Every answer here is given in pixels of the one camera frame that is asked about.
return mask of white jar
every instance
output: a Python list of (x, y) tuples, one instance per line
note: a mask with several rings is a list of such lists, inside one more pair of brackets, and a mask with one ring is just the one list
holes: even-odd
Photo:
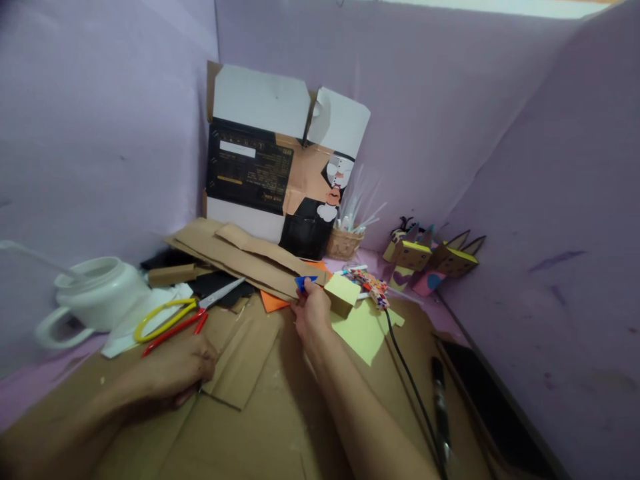
[[(151, 294), (150, 288), (136, 268), (116, 257), (102, 257), (71, 268), (89, 280), (78, 281), (58, 275), (53, 284), (60, 308), (49, 314), (35, 330), (38, 342), (50, 349), (66, 349), (78, 345), (94, 332), (114, 329), (127, 312)], [(71, 339), (58, 341), (53, 328), (63, 317), (72, 314), (85, 326)]]

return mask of person's left hand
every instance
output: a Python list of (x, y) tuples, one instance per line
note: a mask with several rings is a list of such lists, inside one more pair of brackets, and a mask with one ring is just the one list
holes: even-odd
[(177, 338), (142, 358), (116, 382), (120, 394), (131, 402), (170, 399), (182, 406), (213, 378), (217, 354), (204, 335)]

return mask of person's right hand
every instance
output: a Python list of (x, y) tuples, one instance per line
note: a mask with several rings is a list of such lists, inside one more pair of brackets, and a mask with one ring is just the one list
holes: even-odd
[(297, 291), (298, 302), (292, 303), (295, 313), (295, 329), (305, 347), (310, 343), (321, 341), (327, 334), (333, 332), (329, 309), (331, 300), (320, 285), (305, 278), (305, 292)]

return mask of purple wall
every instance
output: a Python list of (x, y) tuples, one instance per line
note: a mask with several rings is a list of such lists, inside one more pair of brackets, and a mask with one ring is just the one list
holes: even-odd
[(358, 161), (389, 201), (364, 247), (400, 215), (442, 224), (540, 84), (577, 21), (386, 2), (217, 0), (220, 59), (290, 75), (371, 110)]
[[(196, 214), (212, 1), (0, 5), (0, 239), (140, 261)], [(37, 349), (55, 273), (0, 253), (0, 376)]]
[(638, 476), (639, 32), (582, 27), (444, 229), (488, 236), (445, 298), (577, 479)]

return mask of basket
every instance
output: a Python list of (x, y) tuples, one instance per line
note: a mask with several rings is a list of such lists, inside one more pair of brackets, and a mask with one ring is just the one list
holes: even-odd
[(336, 260), (351, 260), (358, 251), (364, 234), (358, 235), (352, 232), (332, 229), (329, 243), (327, 244), (327, 256)]

